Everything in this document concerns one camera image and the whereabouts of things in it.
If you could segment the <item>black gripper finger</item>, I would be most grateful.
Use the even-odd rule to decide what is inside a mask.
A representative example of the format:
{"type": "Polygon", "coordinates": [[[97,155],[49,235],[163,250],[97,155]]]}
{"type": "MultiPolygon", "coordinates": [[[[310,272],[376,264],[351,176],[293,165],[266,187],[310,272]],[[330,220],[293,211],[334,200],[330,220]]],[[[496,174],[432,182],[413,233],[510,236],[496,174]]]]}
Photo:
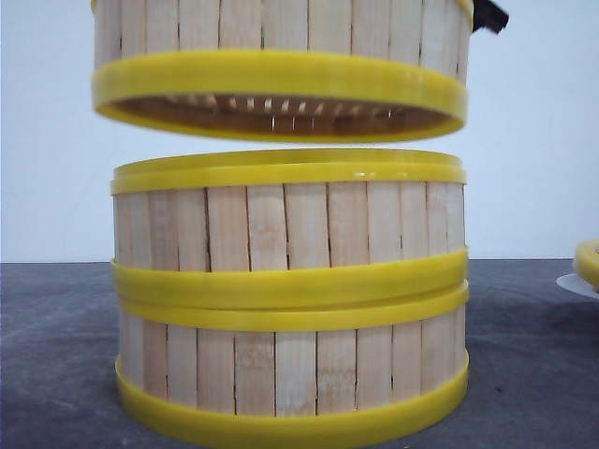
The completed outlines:
{"type": "Polygon", "coordinates": [[[490,0],[474,0],[473,31],[490,30],[499,34],[508,24],[509,15],[490,0]]]}

